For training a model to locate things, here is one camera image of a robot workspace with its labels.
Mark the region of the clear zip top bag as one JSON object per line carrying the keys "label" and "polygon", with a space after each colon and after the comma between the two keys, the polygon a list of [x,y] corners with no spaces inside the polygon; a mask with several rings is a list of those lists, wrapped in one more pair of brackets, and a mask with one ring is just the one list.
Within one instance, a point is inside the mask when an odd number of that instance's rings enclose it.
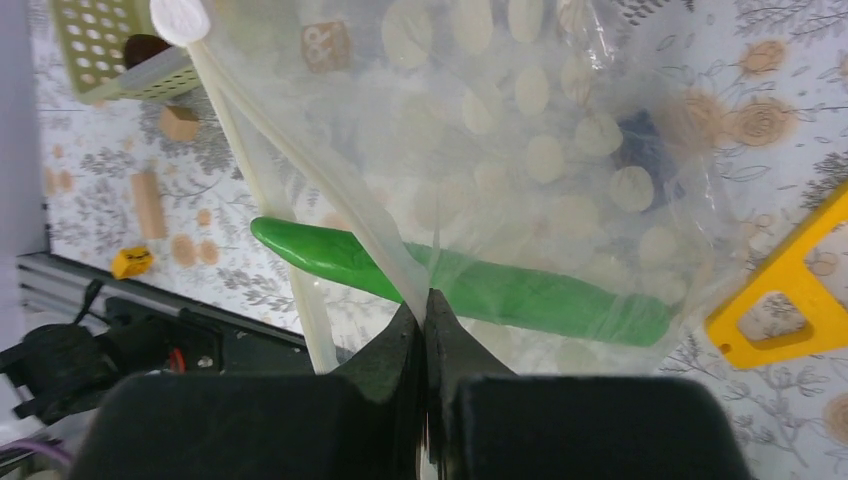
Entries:
{"label": "clear zip top bag", "polygon": [[[154,1],[150,15],[191,59],[256,218],[351,232],[401,294],[283,259],[311,337],[356,351],[383,310],[422,317],[437,261],[415,243],[660,299],[672,319],[649,347],[455,314],[520,372],[642,373],[744,275],[684,89],[612,1]],[[686,191],[652,211],[647,172],[613,159],[617,121],[641,109]]]}

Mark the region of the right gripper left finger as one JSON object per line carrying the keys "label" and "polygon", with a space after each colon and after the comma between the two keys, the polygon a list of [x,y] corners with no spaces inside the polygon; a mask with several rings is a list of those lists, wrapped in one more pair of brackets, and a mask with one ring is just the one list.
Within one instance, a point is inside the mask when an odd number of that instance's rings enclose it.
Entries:
{"label": "right gripper left finger", "polygon": [[406,307],[327,374],[136,375],[107,395],[73,479],[412,479],[423,337]]}

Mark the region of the long green pepper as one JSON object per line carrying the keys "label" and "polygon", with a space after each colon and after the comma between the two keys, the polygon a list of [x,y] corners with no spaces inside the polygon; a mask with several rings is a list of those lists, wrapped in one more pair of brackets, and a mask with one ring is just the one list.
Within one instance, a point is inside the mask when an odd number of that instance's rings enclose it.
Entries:
{"label": "long green pepper", "polygon": [[[319,278],[401,302],[389,278],[355,236],[344,230],[271,217],[251,222],[254,237],[291,265]],[[566,337],[649,347],[672,315],[660,299],[618,296],[574,277],[475,260],[409,243],[420,263],[435,259],[433,288],[458,316]]]}

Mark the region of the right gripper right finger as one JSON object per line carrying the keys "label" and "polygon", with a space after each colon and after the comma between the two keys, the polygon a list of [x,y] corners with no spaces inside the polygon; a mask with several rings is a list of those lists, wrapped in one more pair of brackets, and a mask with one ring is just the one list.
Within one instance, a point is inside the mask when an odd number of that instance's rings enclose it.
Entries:
{"label": "right gripper right finger", "polygon": [[442,479],[747,479],[702,385],[650,376],[520,375],[431,291],[430,458]]}

